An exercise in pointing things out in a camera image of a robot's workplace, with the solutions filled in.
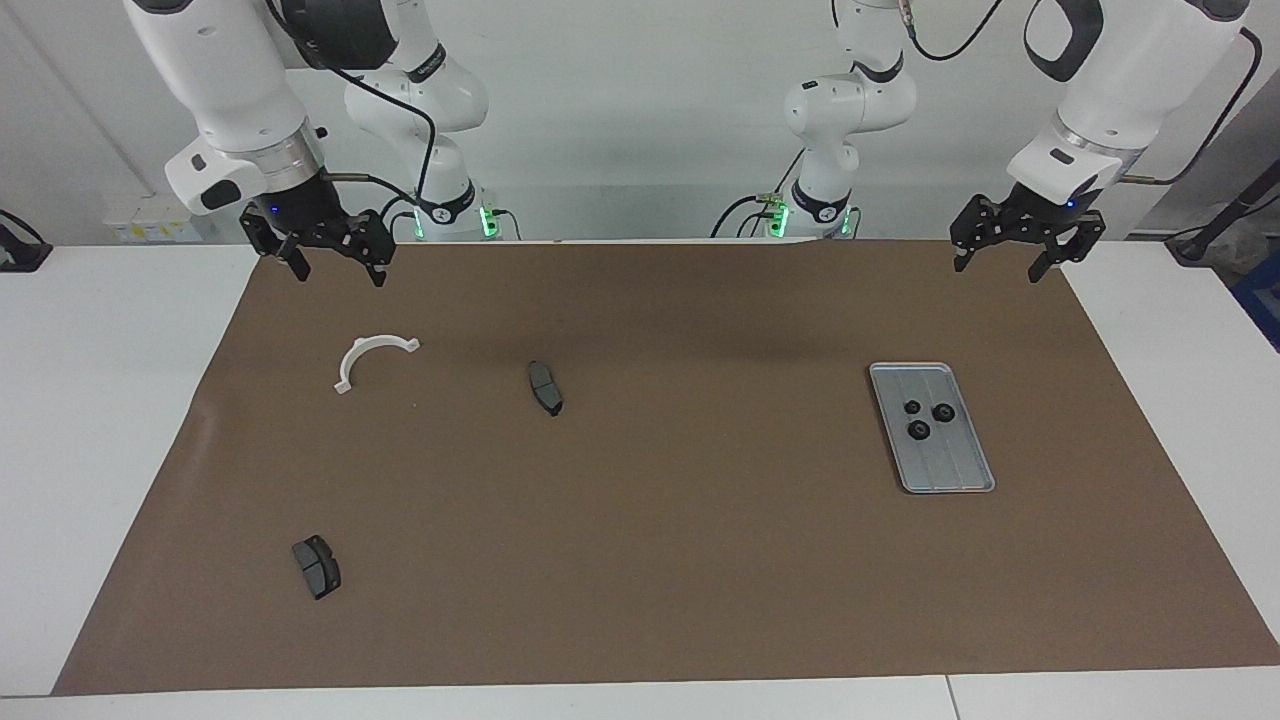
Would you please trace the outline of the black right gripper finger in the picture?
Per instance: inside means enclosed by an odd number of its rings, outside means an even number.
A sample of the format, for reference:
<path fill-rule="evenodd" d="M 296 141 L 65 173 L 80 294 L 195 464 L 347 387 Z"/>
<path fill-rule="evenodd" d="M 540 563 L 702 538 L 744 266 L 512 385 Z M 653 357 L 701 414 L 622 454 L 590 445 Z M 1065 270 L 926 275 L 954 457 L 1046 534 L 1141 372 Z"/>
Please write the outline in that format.
<path fill-rule="evenodd" d="M 372 210 L 347 217 L 335 231 L 335 251 L 357 261 L 378 288 L 387 283 L 388 266 L 396 249 L 396 241 L 381 215 Z"/>
<path fill-rule="evenodd" d="M 296 234 L 280 237 L 260 213 L 242 213 L 239 227 L 259 256 L 271 258 L 288 266 L 298 282 L 307 281 L 311 266 L 298 247 Z"/>

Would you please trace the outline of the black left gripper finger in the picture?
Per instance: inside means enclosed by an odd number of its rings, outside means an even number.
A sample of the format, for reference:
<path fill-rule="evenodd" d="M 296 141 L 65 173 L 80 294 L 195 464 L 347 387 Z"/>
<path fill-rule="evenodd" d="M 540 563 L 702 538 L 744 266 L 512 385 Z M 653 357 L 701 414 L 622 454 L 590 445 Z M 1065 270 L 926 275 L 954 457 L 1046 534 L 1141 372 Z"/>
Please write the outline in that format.
<path fill-rule="evenodd" d="M 1085 211 L 1068 223 L 1032 220 L 1030 238 L 1042 247 L 1042 251 L 1028 268 L 1028 281 L 1038 283 L 1055 266 L 1082 263 L 1105 231 L 1105 218 L 1097 210 Z"/>
<path fill-rule="evenodd" d="M 965 272 L 978 251 L 1007 242 L 1009 233 L 1004 227 L 1011 218 L 1011 210 L 1004 204 L 974 195 L 948 228 L 955 251 L 954 270 Z"/>

